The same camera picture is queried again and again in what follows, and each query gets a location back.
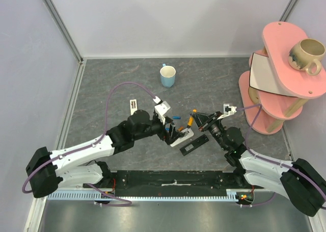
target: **blue mug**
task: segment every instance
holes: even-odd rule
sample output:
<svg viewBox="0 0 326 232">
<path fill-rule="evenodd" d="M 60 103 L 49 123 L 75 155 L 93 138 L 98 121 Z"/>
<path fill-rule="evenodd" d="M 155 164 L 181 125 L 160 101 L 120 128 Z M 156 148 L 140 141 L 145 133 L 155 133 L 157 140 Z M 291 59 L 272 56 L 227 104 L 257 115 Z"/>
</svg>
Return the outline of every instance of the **blue mug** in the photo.
<svg viewBox="0 0 326 232">
<path fill-rule="evenodd" d="M 175 80 L 175 68 L 173 66 L 163 66 L 159 73 L 161 74 L 161 82 L 164 87 L 171 88 Z"/>
</svg>

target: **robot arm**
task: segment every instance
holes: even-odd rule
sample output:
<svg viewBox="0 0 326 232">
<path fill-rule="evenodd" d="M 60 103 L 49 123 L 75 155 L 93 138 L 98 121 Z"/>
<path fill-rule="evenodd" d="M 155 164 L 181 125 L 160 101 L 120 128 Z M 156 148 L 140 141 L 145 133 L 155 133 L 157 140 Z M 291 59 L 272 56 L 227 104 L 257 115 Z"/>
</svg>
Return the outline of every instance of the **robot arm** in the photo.
<svg viewBox="0 0 326 232">
<path fill-rule="evenodd" d="M 243 144 L 245 139 L 239 128 L 226 129 L 222 125 L 222 118 L 232 113 L 191 112 L 190 114 L 199 130 L 209 131 L 220 147 L 227 151 L 224 156 L 228 163 L 236 167 L 236 171 L 241 173 L 243 179 L 249 184 L 267 188 L 288 198 L 299 211 L 308 216 L 314 216 L 322 207 L 325 200 L 320 192 L 307 179 L 299 175 L 299 172 L 303 173 L 317 184 L 323 193 L 326 193 L 326 181 L 307 161 L 303 159 L 295 162 L 283 161 L 247 149 Z"/>
<path fill-rule="evenodd" d="M 34 197 L 49 195 L 58 187 L 110 181 L 111 172 L 105 162 L 97 162 L 91 166 L 79 165 L 126 151 L 132 148 L 138 139 L 158 135 L 170 145 L 182 138 L 185 133 L 176 130 L 173 120 L 166 116 L 169 109 L 166 101 L 159 100 L 154 107 L 152 120 L 146 111 L 138 110 L 102 136 L 88 142 L 51 152 L 46 147 L 38 149 L 26 167 L 26 172 L 30 176 L 33 171 L 44 165 L 30 178 Z M 165 125 L 168 123 L 170 129 L 166 131 Z"/>
</svg>

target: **white wall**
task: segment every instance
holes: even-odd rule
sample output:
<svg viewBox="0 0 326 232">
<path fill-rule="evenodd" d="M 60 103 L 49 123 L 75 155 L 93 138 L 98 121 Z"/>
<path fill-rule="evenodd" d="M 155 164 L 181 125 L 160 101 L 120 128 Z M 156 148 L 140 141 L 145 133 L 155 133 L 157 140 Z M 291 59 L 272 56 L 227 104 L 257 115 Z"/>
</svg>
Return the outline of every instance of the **white wall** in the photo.
<svg viewBox="0 0 326 232">
<path fill-rule="evenodd" d="M 237 56 L 289 0 L 53 0 L 84 57 Z"/>
<path fill-rule="evenodd" d="M 0 230 L 21 232 L 25 167 L 55 145 L 77 61 L 42 0 L 0 0 L 0 12 Z"/>
<path fill-rule="evenodd" d="M 326 45 L 325 0 L 299 0 L 289 22 Z M 326 95 L 308 101 L 302 113 L 285 123 L 294 157 L 306 159 L 326 179 Z M 326 225 L 326 212 L 323 221 Z"/>
</svg>

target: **pink shelf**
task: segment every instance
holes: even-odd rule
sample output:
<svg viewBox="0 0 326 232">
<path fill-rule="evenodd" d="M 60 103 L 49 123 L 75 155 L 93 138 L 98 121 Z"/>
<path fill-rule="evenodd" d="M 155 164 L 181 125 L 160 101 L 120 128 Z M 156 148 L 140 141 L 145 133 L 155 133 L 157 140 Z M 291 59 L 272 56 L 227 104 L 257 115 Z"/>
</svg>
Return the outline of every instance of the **pink shelf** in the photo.
<svg viewBox="0 0 326 232">
<path fill-rule="evenodd" d="M 266 93 L 259 90 L 257 90 L 257 93 L 259 101 L 263 106 L 263 110 L 273 118 L 280 120 L 291 120 L 297 117 L 302 111 L 301 106 L 290 117 L 285 117 L 284 112 L 297 100 L 296 97 Z"/>
<path fill-rule="evenodd" d="M 308 38 L 301 28 L 287 22 L 272 22 L 265 26 L 262 38 L 271 66 L 285 90 L 305 99 L 317 98 L 326 93 L 324 69 L 318 75 L 310 76 L 305 71 L 293 69 L 288 63 L 291 48 L 302 39 Z"/>
<path fill-rule="evenodd" d="M 240 76 L 240 79 L 239 79 L 239 87 L 240 87 L 240 92 L 241 92 L 241 97 L 242 97 L 242 102 L 243 102 L 244 107 L 254 105 L 254 103 L 251 101 L 251 99 L 248 95 L 249 74 L 250 74 L 250 72 L 246 71 Z M 246 110 L 246 118 L 247 118 L 247 122 L 249 125 L 253 122 L 258 110 L 259 110 L 259 107 L 254 107 L 254 108 Z M 269 116 L 264 110 L 262 110 L 260 112 L 255 124 L 253 125 L 253 129 L 261 134 L 266 134 L 266 135 L 274 134 L 274 133 L 278 132 L 283 126 L 283 124 L 280 124 L 280 126 L 278 126 L 273 132 L 268 133 L 266 131 L 266 129 L 274 121 L 275 121 L 275 118 Z"/>
</svg>

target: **speckled mug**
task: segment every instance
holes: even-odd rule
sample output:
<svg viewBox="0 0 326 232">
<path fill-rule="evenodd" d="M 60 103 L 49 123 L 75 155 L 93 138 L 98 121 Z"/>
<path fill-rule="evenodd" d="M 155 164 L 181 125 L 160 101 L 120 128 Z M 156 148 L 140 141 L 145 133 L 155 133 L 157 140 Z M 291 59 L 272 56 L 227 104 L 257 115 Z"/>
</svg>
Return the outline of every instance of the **speckled mug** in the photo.
<svg viewBox="0 0 326 232">
<path fill-rule="evenodd" d="M 321 60 L 325 55 L 325 46 L 314 39 L 298 42 L 290 51 L 289 64 L 293 69 L 306 71 L 309 75 L 318 75 L 322 69 Z"/>
</svg>

